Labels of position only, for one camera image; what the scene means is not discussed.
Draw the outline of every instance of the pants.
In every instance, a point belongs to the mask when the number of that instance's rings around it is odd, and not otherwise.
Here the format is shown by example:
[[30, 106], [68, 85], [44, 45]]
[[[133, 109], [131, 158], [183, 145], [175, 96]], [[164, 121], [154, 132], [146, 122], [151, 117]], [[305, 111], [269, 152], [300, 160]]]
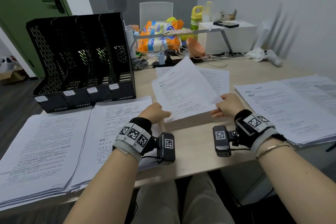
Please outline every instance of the pants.
[[[145, 185], [131, 224], [179, 224], [179, 198], [174, 181]], [[185, 196], [182, 224], [234, 224], [207, 173], [192, 177]]]

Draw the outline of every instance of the white game controller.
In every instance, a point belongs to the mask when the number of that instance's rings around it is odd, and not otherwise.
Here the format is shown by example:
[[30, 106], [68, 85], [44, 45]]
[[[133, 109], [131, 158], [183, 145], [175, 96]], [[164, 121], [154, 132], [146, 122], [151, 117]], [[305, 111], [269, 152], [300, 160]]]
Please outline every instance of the white game controller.
[[281, 67], [282, 60], [274, 53], [272, 50], [266, 50], [264, 51], [265, 56], [263, 57], [263, 60], [269, 60], [273, 65], [277, 67]]

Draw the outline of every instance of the person's left hand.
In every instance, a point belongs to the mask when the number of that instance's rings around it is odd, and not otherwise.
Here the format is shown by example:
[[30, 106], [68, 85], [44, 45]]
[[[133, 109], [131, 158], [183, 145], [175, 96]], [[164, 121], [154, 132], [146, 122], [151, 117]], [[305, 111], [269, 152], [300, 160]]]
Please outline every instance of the person's left hand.
[[150, 120], [152, 124], [156, 124], [164, 118], [168, 118], [170, 115], [171, 112], [162, 110], [162, 106], [156, 102], [143, 110], [138, 117], [146, 118]]

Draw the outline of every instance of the light wood tabletop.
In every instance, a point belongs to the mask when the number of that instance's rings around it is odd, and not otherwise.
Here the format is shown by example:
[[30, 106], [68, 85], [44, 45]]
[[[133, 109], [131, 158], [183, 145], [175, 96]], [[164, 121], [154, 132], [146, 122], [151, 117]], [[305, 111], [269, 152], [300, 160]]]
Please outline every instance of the light wood tabletop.
[[[151, 63], [155, 59], [150, 58], [149, 62]], [[197, 64], [197, 66], [228, 70], [230, 72], [230, 93], [237, 94], [248, 109], [251, 108], [235, 90], [234, 85], [277, 81], [313, 74], [305, 69], [293, 67], [289, 62], [285, 62], [281, 68], [275, 67], [270, 62], [258, 63], [250, 59], [241, 60], [241, 58], [237, 58], [237, 60], [225, 60], [225, 63], [227, 64], [225, 68], [216, 68], [209, 65], [223, 65], [223, 63], [219, 62], [201, 63]], [[153, 102], [156, 102], [151, 85], [151, 82], [157, 78], [155, 69], [147, 68], [142, 71], [136, 71], [134, 72], [134, 77], [137, 97], [151, 95]], [[212, 135], [212, 128], [216, 125], [225, 125], [228, 130], [234, 129], [232, 119], [212, 119], [210, 113], [203, 113], [171, 123], [160, 124], [162, 131], [173, 133], [175, 137], [176, 161], [169, 166], [158, 166], [140, 171], [137, 174], [134, 187], [178, 179], [255, 159], [250, 151], [233, 151], [231, 157], [218, 157], [215, 152]], [[2, 211], [0, 216], [76, 201], [80, 194], [81, 191], [69, 195], [47, 198]]]

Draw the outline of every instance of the black smartphone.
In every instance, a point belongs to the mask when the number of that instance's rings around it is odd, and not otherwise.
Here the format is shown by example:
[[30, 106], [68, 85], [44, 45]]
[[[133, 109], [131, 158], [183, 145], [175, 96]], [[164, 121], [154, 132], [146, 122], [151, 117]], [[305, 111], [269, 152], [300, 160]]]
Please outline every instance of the black smartphone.
[[238, 23], [230, 22], [230, 21], [215, 21], [213, 25], [225, 27], [225, 28], [236, 28], [239, 27]]

